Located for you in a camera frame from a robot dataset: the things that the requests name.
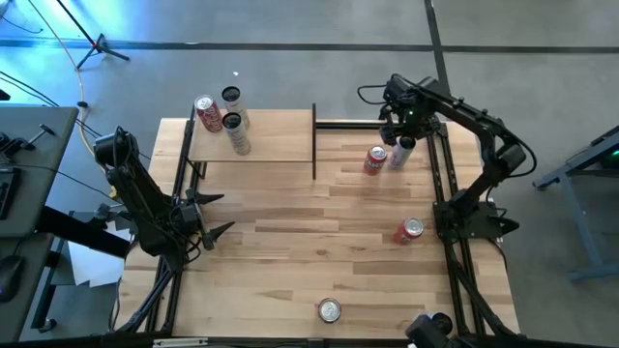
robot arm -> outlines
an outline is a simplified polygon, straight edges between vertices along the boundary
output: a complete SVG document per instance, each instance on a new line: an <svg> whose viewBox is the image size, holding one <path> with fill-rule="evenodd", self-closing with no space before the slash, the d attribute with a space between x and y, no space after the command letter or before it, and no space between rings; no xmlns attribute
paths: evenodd
<svg viewBox="0 0 619 348"><path fill-rule="evenodd" d="M173 199L162 193L138 156L137 140L120 127L95 142L95 159L131 215L140 247L152 256L163 256L170 270L179 271L188 261L186 244L195 245L191 235L198 232L204 248L210 250L234 222L208 229L199 206L223 195L200 194L190 188L187 199Z"/></svg>
<svg viewBox="0 0 619 348"><path fill-rule="evenodd" d="M386 103L381 108L379 119L385 119L387 124L381 128L380 134L383 142L392 146L396 144L397 136L423 138L439 130L440 122L435 113L440 113L477 135L484 161L483 173L470 188L459 191L450 200L451 213L455 215L453 222L462 225L476 211L480 195L510 178L524 162L523 146L534 155L526 144L505 128L503 121L489 116L487 110L480 111L466 104L464 99L446 96L439 90L440 84L434 78L426 77L415 84L393 74L383 93ZM392 113L398 116L397 125L391 118Z"/></svg>

gray floor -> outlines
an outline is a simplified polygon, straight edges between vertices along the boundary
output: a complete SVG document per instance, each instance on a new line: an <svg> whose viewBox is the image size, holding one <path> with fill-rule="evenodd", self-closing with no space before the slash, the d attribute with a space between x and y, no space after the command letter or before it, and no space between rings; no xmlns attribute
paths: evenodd
<svg viewBox="0 0 619 348"><path fill-rule="evenodd" d="M36 3L63 38L81 38L54 7L55 2ZM43 27L26 1L13 5L7 18L33 30ZM104 31L111 40L430 44L423 0L81 0L70 7L91 33ZM443 44L619 44L615 20L619 5L612 0L435 0L434 7ZM45 29L39 36L50 37L50 33ZM0 21L0 39L24 37ZM80 49L71 52L74 57L85 53ZM249 107L296 108L317 102L319 117L372 119L377 109L357 99L357 86L383 83L391 73L413 80L436 75L430 52L122 53L132 60L97 56L83 69L86 100L92 104L88 123L100 132L123 126L137 136L146 154L153 147L160 118L188 117L195 96L217 93L228 84L237 84L246 92ZM453 94L501 117L540 160L534 175L508 181L494 191L497 202L521 223L519 230L506 237L505 250L518 321L522 332L532 337L619 345L615 329L619 277L568 282L568 271L586 266L573 220L558 188L540 193L530 185L617 124L617 58L603 54L445 56ZM35 85L61 104L72 105L79 98L72 67L61 49L0 46L0 70ZM12 88L7 90L17 102L36 102ZM61 170L106 190L103 175L93 164L74 134ZM72 199L62 199L60 192ZM587 202L612 198L608 190L589 189L587 183L579 185L579 192L587 196ZM101 198L58 178L48 204L63 211L87 210L96 208ZM608 238L608 246L617 246L615 237ZM104 332L113 292L112 287L60 290L51 310L59 327L46 334L25 330L22 339Z"/></svg>

red soda can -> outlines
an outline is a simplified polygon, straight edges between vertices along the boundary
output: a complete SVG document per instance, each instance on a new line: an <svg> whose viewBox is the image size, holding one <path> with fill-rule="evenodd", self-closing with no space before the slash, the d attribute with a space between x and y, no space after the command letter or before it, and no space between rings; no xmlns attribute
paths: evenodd
<svg viewBox="0 0 619 348"><path fill-rule="evenodd" d="M202 121L202 125L207 131L218 132L223 129L221 123L221 112L213 97L204 95L195 99L195 113Z"/></svg>
<svg viewBox="0 0 619 348"><path fill-rule="evenodd" d="M405 219L394 233L394 242L405 246L412 240L419 238L424 233L424 223L418 218L410 217Z"/></svg>
<svg viewBox="0 0 619 348"><path fill-rule="evenodd" d="M364 162L364 171L368 175L376 175L380 172L385 161L387 160L387 152L380 146L374 146L368 151L366 161Z"/></svg>

black stand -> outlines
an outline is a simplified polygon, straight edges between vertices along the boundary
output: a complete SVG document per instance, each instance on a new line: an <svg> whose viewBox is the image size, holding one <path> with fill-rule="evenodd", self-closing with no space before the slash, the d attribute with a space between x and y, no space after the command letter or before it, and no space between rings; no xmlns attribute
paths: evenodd
<svg viewBox="0 0 619 348"><path fill-rule="evenodd" d="M102 52L107 53L107 54L111 54L111 55L113 55L115 57L118 57L120 59L129 61L129 57L128 56L122 55L122 54L120 54L118 52L114 52L113 50L109 49L109 47L107 46L107 42L105 41L105 36L103 34L99 34L99 37L97 38L97 41L94 42L93 39L88 35L88 33L86 33L84 28L82 28L82 26L79 25L79 23L77 22L77 19L75 19L75 17L69 12L69 9L67 9L65 7L65 5L60 0L56 0L56 1L58 1L58 4L60 4L62 9L65 10L67 15L69 15L71 20L75 23L75 25L77 26L79 31L84 35L84 37L86 37L86 39L88 39L88 41L92 45L92 47L90 48L88 53L86 53L86 56L79 62L79 64L77 64L77 69L78 70L81 68L81 66L86 62L86 60L89 57L91 57L93 55L97 55L97 54L102 53Z"/></svg>

soda can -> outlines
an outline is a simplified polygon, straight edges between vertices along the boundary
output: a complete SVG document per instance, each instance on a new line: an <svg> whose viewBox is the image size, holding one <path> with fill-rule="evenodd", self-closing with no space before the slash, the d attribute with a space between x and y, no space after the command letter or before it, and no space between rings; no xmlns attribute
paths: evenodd
<svg viewBox="0 0 619 348"><path fill-rule="evenodd" d="M318 305L318 315L325 323L335 323L341 316L341 307L335 299L324 299Z"/></svg>
<svg viewBox="0 0 619 348"><path fill-rule="evenodd" d="M394 147L389 160L389 169L400 170L406 164L406 161L413 153L415 147L415 139L408 136L401 136L398 139L398 144Z"/></svg>
<svg viewBox="0 0 619 348"><path fill-rule="evenodd" d="M380 172L387 160L387 152L380 146L374 146L368 150L366 161L364 162L364 171L368 175L376 175Z"/></svg>
<svg viewBox="0 0 619 348"><path fill-rule="evenodd" d="M398 226L398 230L394 233L394 242L405 246L419 238L422 233L424 233L424 223L418 218L409 217Z"/></svg>
<svg viewBox="0 0 619 348"><path fill-rule="evenodd" d="M195 99L195 113L202 121L207 131L218 132L223 128L221 124L221 112L213 97L204 95Z"/></svg>
<svg viewBox="0 0 619 348"><path fill-rule="evenodd" d="M248 110L241 101L241 90L234 86L225 87L223 92L221 92L221 97L223 98L225 109L228 112L236 112L241 115L245 128L248 130L250 128L250 116L248 116Z"/></svg>
<svg viewBox="0 0 619 348"><path fill-rule="evenodd" d="M222 122L234 151L241 156L248 154L251 151L251 144L243 124L243 117L236 112L228 112L223 116Z"/></svg>

